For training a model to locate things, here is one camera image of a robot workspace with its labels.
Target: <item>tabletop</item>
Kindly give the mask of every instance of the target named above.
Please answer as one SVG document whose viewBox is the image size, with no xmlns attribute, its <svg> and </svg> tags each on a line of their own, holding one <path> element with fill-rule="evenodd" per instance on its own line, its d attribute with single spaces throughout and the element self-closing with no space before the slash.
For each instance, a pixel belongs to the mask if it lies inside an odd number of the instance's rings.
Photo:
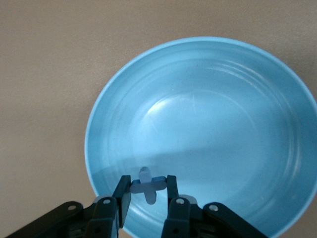
<svg viewBox="0 0 317 238">
<path fill-rule="evenodd" d="M 91 204 L 84 137 L 98 94 L 138 54 L 192 36 L 258 46 L 317 98 L 314 0 L 0 2 L 0 237 L 63 202 Z M 316 224 L 315 198 L 281 237 L 315 238 Z"/>
</svg>

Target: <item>cross-shaped piece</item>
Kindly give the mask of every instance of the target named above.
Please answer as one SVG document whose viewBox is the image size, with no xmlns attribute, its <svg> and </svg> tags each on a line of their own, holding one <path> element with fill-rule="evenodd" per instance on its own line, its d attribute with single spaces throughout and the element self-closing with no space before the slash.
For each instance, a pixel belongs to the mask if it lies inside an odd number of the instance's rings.
<svg viewBox="0 0 317 238">
<path fill-rule="evenodd" d="M 132 181 L 130 186 L 131 193 L 144 193 L 145 200 L 152 205 L 157 200 L 157 191 L 166 188 L 166 178 L 164 176 L 151 176 L 148 167 L 142 167 L 139 172 L 139 179 Z"/>
</svg>

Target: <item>plastic bowl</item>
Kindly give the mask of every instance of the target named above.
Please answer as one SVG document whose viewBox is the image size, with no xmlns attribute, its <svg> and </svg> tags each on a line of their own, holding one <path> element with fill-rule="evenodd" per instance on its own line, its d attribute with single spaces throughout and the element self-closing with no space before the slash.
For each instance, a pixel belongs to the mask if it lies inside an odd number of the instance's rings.
<svg viewBox="0 0 317 238">
<path fill-rule="evenodd" d="M 96 195 L 122 175 L 176 175 L 201 207 L 221 202 L 269 237 L 306 210 L 317 190 L 317 106 L 271 54 L 217 37 L 176 40 L 125 65 L 102 90 L 85 138 Z M 125 230 L 158 238 L 166 190 L 132 196 Z"/>
</svg>

